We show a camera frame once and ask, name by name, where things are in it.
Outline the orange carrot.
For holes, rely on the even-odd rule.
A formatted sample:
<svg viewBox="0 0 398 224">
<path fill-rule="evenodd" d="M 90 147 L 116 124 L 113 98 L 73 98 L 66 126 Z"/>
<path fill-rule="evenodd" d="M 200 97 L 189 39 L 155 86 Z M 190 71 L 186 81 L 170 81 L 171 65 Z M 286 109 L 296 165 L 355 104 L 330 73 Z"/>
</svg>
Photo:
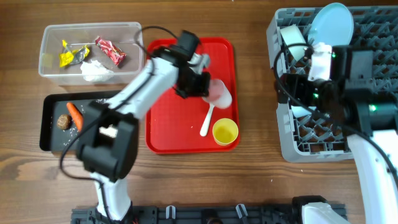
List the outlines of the orange carrot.
<svg viewBox="0 0 398 224">
<path fill-rule="evenodd" d="M 75 126 L 77 127 L 77 130 L 80 132 L 83 129 L 83 115 L 71 102 L 67 103 L 67 109 L 72 117 L 73 122 L 75 123 Z"/>
</svg>

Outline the white tissue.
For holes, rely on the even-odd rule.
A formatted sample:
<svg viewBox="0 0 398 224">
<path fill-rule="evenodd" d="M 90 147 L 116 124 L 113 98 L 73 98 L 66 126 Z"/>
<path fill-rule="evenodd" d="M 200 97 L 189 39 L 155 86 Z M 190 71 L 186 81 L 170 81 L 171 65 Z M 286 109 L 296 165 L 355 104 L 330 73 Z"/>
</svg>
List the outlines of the white tissue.
<svg viewBox="0 0 398 224">
<path fill-rule="evenodd" d="M 113 77 L 113 71 L 104 67 L 99 61 L 82 62 L 80 67 L 83 78 L 88 82 L 105 82 Z"/>
</svg>

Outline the light blue plate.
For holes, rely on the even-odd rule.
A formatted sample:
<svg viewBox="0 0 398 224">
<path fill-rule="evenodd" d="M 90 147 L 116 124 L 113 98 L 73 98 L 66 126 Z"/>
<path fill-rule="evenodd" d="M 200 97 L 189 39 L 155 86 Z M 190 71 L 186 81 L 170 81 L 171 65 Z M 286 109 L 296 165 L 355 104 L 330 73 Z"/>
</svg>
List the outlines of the light blue plate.
<svg viewBox="0 0 398 224">
<path fill-rule="evenodd" d="M 342 3 L 334 2 L 325 6 L 315 16 L 308 32 L 308 43 L 349 45 L 353 32 L 354 20 L 349 9 Z"/>
</svg>

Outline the yellow cup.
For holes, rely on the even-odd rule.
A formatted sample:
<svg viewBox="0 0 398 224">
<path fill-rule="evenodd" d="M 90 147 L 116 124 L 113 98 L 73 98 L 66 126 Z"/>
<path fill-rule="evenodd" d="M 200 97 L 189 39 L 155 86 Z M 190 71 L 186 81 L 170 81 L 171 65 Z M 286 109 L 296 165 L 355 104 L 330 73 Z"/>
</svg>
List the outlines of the yellow cup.
<svg viewBox="0 0 398 224">
<path fill-rule="evenodd" d="M 222 118 L 213 125 L 212 135 L 218 145 L 227 146 L 238 138 L 239 128 L 232 119 Z"/>
</svg>

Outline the blue bowl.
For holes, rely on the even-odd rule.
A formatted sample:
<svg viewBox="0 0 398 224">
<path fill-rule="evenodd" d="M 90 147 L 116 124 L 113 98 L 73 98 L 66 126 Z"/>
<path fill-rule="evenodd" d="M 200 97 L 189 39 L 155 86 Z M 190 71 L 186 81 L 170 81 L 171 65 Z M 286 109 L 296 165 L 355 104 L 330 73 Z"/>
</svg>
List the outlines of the blue bowl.
<svg viewBox="0 0 398 224">
<path fill-rule="evenodd" d="M 291 110 L 295 118 L 301 118 L 312 114 L 310 111 L 306 110 L 302 106 L 291 106 Z"/>
</svg>

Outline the red snack wrapper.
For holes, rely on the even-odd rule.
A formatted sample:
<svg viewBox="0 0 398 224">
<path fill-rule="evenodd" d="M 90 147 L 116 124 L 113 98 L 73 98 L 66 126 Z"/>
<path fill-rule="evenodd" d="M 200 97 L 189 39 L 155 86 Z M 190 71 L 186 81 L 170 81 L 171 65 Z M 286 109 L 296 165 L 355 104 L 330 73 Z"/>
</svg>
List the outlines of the red snack wrapper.
<svg viewBox="0 0 398 224">
<path fill-rule="evenodd" d="M 124 53 L 119 47 L 115 46 L 110 40 L 104 40 L 100 36 L 97 36 L 94 42 L 95 45 L 98 46 L 117 67 L 127 56 L 126 53 Z"/>
</svg>

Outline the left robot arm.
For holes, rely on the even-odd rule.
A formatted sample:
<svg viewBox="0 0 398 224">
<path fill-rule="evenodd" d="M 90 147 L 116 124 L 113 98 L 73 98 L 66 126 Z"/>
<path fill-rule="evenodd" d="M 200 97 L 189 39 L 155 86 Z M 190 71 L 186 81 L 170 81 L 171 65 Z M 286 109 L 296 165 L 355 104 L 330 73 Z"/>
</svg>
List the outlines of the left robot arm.
<svg viewBox="0 0 398 224">
<path fill-rule="evenodd" d="M 132 169 L 139 137 L 139 121 L 169 89 L 182 98 L 208 95 L 208 54 L 171 45 L 154 50 L 144 69 L 117 95 L 101 104 L 91 102 L 84 115 L 76 157 L 96 185 L 95 219 L 102 223 L 132 220 L 132 202 L 125 177 Z"/>
</svg>

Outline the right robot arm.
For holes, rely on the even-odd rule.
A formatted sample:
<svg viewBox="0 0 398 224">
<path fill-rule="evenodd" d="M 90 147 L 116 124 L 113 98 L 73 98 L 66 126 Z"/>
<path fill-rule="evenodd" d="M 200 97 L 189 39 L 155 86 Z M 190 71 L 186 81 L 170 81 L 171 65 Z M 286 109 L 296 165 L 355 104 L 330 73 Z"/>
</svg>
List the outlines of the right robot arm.
<svg viewBox="0 0 398 224">
<path fill-rule="evenodd" d="M 276 73 L 282 100 L 339 127 L 358 171 L 367 223 L 397 223 L 397 95 L 377 91 L 373 51 L 350 45 L 290 44 L 312 64 L 308 75 Z"/>
</svg>

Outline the yellow silver wrapper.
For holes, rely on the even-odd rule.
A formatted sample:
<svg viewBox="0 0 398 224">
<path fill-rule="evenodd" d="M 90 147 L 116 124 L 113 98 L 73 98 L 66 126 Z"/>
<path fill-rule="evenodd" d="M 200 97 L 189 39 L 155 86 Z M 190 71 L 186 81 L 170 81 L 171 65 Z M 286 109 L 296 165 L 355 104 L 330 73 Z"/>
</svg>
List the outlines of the yellow silver wrapper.
<svg viewBox="0 0 398 224">
<path fill-rule="evenodd" d="M 87 45 L 84 45 L 82 48 L 78 50 L 71 50 L 66 40 L 62 40 L 62 45 L 65 49 L 65 52 L 59 55 L 60 68 L 66 67 L 67 65 L 79 64 L 82 61 L 84 61 L 84 59 L 90 53 L 90 49 L 87 47 Z"/>
</svg>

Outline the brown food scrap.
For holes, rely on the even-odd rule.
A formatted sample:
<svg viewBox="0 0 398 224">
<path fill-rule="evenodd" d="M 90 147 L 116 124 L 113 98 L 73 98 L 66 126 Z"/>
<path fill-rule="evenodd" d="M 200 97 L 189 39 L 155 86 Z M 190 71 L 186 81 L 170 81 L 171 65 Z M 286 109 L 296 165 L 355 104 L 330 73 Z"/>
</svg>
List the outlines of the brown food scrap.
<svg viewBox="0 0 398 224">
<path fill-rule="evenodd" d="M 58 117 L 57 127 L 61 130 L 69 129 L 72 123 L 72 117 L 68 114 L 62 114 Z"/>
</svg>

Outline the white rice pile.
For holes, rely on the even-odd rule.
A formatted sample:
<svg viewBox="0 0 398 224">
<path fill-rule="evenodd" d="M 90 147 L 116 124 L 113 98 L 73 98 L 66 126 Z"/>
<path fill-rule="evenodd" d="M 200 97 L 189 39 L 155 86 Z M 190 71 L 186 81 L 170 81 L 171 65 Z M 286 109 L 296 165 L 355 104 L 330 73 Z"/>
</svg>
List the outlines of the white rice pile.
<svg viewBox="0 0 398 224">
<path fill-rule="evenodd" d="M 96 103 L 99 103 L 99 104 L 104 104 L 107 100 L 106 100 L 106 99 L 84 100 L 84 101 L 78 100 L 77 102 L 67 101 L 66 104 L 65 104 L 65 108 L 67 109 L 67 103 L 68 103 L 68 102 L 73 103 L 73 104 L 77 107 L 77 109 L 80 111 L 80 113 L 83 115 L 83 124 L 84 124 L 84 123 L 85 123 L 85 122 L 84 122 L 84 115 L 85 115 L 85 113 L 86 113 L 86 111 L 85 111 L 86 109 L 85 109 L 85 108 L 87 108 L 88 105 L 89 105 L 92 101 L 95 101 Z M 69 129 L 66 129 L 66 130 L 71 130 L 71 131 L 70 131 L 70 136 L 71 136 L 71 137 L 73 137 L 74 133 L 75 133 L 75 134 L 80 133 L 80 132 L 77 130 L 77 127 L 75 126 L 75 123 L 73 122 L 73 120 L 72 120 L 72 123 L 71 123 L 70 128 L 69 128 Z M 109 125 L 108 127 L 100 127 L 99 130 L 100 130 L 100 133 L 102 133 L 102 134 L 104 134 L 105 136 L 110 137 L 110 138 L 115 138 L 115 137 L 116 137 L 116 134 L 118 133 L 118 131 L 116 130 L 116 128 L 115 128 L 112 124 Z"/>
</svg>

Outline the green bowl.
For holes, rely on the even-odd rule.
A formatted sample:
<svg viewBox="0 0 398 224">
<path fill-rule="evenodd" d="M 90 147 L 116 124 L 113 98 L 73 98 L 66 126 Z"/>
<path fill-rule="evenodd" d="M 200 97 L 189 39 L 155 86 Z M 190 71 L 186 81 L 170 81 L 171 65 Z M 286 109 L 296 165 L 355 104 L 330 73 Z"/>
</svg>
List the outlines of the green bowl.
<svg viewBox="0 0 398 224">
<path fill-rule="evenodd" d="M 306 43 L 301 31 L 295 24 L 282 28 L 280 30 L 280 34 L 282 40 L 284 41 L 283 47 L 285 47 L 286 45 Z M 295 61 L 299 61 L 305 55 L 304 46 L 289 47 L 289 52 L 293 56 Z"/>
</svg>

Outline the pink cup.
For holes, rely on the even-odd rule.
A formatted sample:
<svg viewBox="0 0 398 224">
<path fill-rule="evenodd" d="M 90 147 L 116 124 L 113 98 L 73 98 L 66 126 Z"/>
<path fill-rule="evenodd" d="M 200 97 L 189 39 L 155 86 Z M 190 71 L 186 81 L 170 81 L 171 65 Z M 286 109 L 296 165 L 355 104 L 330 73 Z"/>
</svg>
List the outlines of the pink cup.
<svg viewBox="0 0 398 224">
<path fill-rule="evenodd" d="M 208 96 L 202 99 L 220 109 L 226 109 L 232 104 L 232 96 L 222 80 L 210 80 Z"/>
</svg>

